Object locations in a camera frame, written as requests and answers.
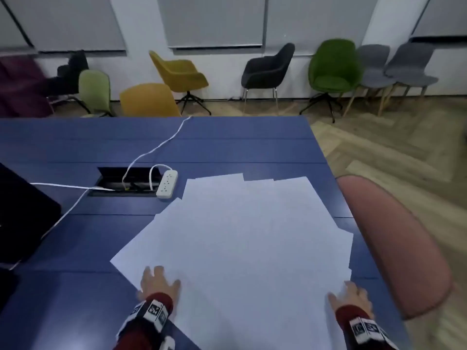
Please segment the white marker wristband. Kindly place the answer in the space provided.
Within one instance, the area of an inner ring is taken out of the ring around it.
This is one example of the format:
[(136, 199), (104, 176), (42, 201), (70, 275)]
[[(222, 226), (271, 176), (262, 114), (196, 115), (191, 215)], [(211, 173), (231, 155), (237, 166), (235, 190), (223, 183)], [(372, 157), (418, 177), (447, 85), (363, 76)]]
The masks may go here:
[(151, 323), (157, 332), (161, 333), (172, 310), (172, 298), (164, 293), (155, 293), (133, 308), (125, 319), (125, 324), (135, 319), (144, 319)]
[(353, 336), (358, 345), (366, 344), (371, 341), (386, 342), (386, 337), (382, 329), (371, 319), (357, 317), (352, 319), (349, 325), (351, 326)]

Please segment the spread of white paper sheets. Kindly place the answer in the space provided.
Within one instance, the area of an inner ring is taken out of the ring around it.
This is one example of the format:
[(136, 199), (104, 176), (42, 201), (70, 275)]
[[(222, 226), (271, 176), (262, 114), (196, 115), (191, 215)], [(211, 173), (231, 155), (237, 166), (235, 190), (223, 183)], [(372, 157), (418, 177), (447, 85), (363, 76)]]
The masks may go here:
[(306, 177), (225, 175), (188, 180), (110, 262), (135, 287), (146, 266), (180, 280), (171, 319), (200, 350), (347, 350), (327, 294), (352, 244)]

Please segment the black laptop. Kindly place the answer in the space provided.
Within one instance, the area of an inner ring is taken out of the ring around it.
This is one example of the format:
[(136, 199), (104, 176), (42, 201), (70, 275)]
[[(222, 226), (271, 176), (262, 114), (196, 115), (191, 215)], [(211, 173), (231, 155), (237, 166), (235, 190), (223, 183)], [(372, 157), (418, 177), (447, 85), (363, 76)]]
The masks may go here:
[(59, 203), (0, 163), (0, 264), (29, 258), (61, 216)]

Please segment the person's right forearm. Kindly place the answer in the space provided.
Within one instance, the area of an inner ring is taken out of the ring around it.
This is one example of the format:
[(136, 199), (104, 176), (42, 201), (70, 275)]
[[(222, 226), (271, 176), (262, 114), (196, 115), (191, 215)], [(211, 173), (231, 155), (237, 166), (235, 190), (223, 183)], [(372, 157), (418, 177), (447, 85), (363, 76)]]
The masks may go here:
[(343, 331), (347, 350), (399, 350), (387, 333), (361, 308), (341, 306), (335, 316)]

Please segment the grey chair with wooden legs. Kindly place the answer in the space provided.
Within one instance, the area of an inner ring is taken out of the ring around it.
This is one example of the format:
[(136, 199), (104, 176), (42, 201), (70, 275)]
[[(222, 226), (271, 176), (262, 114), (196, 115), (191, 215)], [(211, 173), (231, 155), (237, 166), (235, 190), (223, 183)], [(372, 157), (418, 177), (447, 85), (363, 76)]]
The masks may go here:
[(363, 70), (362, 78), (353, 90), (352, 97), (342, 114), (345, 117), (350, 110), (357, 91), (362, 88), (367, 90), (367, 96), (371, 90), (382, 92), (378, 116), (382, 116), (384, 107), (395, 89), (396, 80), (385, 74), (386, 62), (390, 53), (390, 47), (386, 45), (369, 44), (362, 45), (357, 49), (359, 61)]
[(407, 42), (399, 46), (392, 59), (385, 66), (383, 73), (394, 80), (389, 93), (383, 102), (385, 108), (397, 87), (405, 87), (403, 97), (411, 88), (421, 88), (417, 100), (422, 101), (429, 86), (438, 82), (435, 76), (425, 73), (426, 66), (435, 51), (435, 46), (429, 43)]

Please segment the black chair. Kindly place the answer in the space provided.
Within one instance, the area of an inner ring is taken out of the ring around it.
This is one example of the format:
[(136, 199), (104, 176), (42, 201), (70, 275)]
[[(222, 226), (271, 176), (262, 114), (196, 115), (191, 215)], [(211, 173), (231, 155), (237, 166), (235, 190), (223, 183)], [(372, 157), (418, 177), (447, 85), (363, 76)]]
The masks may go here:
[(57, 68), (56, 76), (46, 79), (44, 93), (53, 110), (72, 100), (90, 113), (84, 103), (76, 97), (79, 94), (79, 76), (88, 69), (85, 51), (79, 50), (72, 52), (67, 64)]

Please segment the grey window blind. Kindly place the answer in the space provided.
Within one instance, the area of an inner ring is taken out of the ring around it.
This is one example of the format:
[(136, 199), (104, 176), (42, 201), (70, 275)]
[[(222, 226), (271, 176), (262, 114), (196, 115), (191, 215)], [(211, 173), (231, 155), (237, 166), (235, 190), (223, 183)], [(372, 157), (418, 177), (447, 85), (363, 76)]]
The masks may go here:
[(263, 45), (267, 0), (157, 0), (170, 49)]
[(428, 0), (412, 37), (467, 36), (467, 0)]
[(0, 0), (0, 54), (37, 54), (30, 37), (6, 0)]
[(126, 51), (110, 0), (5, 0), (39, 52)]

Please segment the green swivel chair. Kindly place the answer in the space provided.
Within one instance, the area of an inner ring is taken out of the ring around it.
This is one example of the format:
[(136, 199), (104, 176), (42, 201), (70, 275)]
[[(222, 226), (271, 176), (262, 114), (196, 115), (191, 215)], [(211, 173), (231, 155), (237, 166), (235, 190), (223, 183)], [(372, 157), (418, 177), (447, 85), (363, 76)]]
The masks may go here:
[(323, 41), (312, 56), (308, 67), (308, 83), (316, 92), (299, 115), (312, 105), (326, 101), (335, 123), (332, 103), (343, 109), (338, 98), (356, 90), (363, 75), (355, 43), (349, 39), (329, 39)]

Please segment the person's left forearm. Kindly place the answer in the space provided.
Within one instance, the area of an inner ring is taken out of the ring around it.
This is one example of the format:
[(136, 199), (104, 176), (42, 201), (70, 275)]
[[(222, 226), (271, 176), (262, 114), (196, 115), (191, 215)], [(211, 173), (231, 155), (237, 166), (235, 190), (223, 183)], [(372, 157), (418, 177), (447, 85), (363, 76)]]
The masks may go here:
[(162, 332), (157, 332), (151, 323), (135, 319), (122, 324), (113, 350), (159, 350), (163, 340)]

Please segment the white power strip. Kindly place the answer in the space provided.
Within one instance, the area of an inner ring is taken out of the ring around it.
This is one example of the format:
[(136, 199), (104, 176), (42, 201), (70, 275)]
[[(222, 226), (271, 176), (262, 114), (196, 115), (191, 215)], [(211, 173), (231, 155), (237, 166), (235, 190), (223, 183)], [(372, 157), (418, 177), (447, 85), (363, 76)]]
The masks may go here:
[(156, 191), (158, 199), (171, 199), (178, 181), (178, 171), (167, 170), (163, 173)]

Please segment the yellow chair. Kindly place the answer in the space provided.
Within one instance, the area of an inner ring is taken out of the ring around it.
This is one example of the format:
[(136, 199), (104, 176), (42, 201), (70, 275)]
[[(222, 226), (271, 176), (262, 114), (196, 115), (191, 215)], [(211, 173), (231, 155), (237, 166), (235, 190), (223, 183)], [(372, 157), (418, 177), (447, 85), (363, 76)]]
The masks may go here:
[(120, 105), (126, 117), (181, 117), (169, 86), (142, 83), (120, 93)]

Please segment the person's left hand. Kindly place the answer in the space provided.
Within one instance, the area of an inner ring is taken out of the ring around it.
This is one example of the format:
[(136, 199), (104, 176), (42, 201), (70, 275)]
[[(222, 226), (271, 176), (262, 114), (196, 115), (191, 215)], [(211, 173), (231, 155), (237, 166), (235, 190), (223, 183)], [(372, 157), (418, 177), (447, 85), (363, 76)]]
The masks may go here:
[(169, 286), (171, 284), (165, 277), (163, 266), (158, 265), (153, 269), (151, 269), (149, 266), (146, 266), (143, 271), (140, 290), (137, 291), (137, 299), (139, 301), (143, 301), (148, 300), (150, 296), (155, 294), (165, 294), (171, 299), (172, 306), (175, 306), (178, 298), (170, 297)]

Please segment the maroon chair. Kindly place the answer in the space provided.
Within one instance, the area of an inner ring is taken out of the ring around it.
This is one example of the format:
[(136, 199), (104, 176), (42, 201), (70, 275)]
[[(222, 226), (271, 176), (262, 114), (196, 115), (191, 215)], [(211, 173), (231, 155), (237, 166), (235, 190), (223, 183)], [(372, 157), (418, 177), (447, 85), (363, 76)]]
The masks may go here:
[(46, 92), (47, 78), (32, 56), (0, 56), (0, 118), (51, 116)]

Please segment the pink chair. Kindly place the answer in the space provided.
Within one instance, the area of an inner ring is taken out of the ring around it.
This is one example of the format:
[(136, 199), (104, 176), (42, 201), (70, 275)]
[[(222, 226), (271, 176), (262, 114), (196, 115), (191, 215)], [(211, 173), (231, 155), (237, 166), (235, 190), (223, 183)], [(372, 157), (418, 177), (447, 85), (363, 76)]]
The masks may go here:
[(423, 223), (368, 178), (343, 175), (336, 181), (402, 319), (443, 306), (454, 287), (452, 271)]

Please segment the person's right hand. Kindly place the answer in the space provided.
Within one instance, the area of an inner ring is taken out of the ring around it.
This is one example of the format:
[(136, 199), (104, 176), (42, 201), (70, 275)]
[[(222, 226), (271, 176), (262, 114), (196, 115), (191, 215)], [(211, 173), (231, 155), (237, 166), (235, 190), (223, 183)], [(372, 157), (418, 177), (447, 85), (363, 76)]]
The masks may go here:
[(338, 310), (333, 310), (335, 315), (345, 308), (351, 310), (362, 311), (367, 319), (375, 319), (373, 313), (373, 304), (368, 298), (368, 292), (364, 288), (358, 287), (352, 281), (345, 281), (342, 291), (336, 295), (341, 300), (341, 307)]

